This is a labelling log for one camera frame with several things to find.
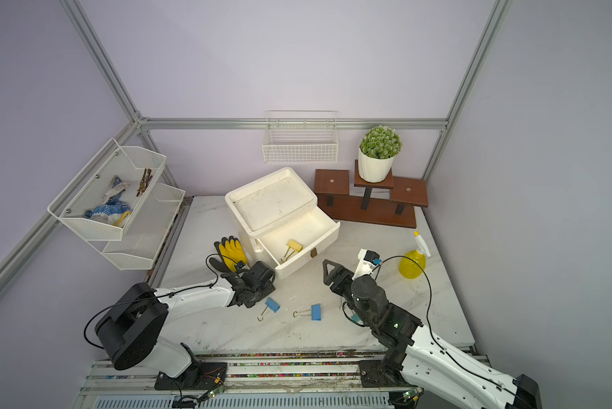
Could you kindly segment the yellow binder clip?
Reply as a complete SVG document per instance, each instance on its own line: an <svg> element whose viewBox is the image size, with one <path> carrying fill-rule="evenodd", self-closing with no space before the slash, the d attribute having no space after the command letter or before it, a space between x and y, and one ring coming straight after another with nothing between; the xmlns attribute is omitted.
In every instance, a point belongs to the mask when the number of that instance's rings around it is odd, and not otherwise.
<svg viewBox="0 0 612 409"><path fill-rule="evenodd" d="M303 250L303 246L295 240L288 240L287 250L283 257L280 259L281 263L288 262L293 256L297 255Z"/></svg>

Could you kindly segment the white top drawer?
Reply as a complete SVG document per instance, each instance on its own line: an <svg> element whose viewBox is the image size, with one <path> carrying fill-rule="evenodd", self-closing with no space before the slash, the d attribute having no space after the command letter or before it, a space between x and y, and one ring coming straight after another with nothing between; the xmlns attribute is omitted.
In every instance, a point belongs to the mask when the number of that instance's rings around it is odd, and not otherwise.
<svg viewBox="0 0 612 409"><path fill-rule="evenodd" d="M315 207L261 238L252 240L255 246L253 255L272 268L277 279L285 279L331 246L338 239L340 228L340 222L334 221L319 207ZM300 243L303 250L288 262L281 263L280 259L287 250L288 240Z"/></svg>

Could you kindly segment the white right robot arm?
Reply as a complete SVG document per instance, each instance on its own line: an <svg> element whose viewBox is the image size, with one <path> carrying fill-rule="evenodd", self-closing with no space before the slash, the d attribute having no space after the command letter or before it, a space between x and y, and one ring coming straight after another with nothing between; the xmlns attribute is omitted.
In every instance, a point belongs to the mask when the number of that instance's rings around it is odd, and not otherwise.
<svg viewBox="0 0 612 409"><path fill-rule="evenodd" d="M435 334L426 322L391 303L370 274L358 277L323 261L323 282L342 297L386 353L391 378L429 390L462 408L541 408L539 385L487 366Z"/></svg>

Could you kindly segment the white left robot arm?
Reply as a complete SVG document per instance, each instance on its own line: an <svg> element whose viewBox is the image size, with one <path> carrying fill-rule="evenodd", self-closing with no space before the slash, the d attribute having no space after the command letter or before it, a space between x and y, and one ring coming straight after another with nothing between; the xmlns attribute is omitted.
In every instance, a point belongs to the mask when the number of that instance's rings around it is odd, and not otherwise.
<svg viewBox="0 0 612 409"><path fill-rule="evenodd" d="M94 333L118 371L140 366L198 383L209 373L190 347L161 336L165 325L212 308L252 308L275 290L275 277L266 263L256 262L192 286L154 289L138 283L101 314Z"/></svg>

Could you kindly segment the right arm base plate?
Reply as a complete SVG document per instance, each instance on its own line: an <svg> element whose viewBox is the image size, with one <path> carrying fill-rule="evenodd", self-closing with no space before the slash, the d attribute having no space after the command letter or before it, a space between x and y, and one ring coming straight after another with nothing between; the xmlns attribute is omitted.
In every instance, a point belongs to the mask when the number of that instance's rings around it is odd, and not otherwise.
<svg viewBox="0 0 612 409"><path fill-rule="evenodd" d="M359 362L360 382L364 388L406 387L401 371L406 356L388 353L382 359Z"/></svg>

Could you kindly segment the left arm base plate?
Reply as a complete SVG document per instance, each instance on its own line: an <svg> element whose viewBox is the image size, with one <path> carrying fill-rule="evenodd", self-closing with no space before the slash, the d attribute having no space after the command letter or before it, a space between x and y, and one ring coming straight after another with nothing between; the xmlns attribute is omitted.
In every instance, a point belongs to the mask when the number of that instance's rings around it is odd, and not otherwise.
<svg viewBox="0 0 612 409"><path fill-rule="evenodd" d="M155 390L204 390L214 391L224 385L227 376L227 363L199 361L193 351L184 343L191 365L176 378L159 373L154 385Z"/></svg>

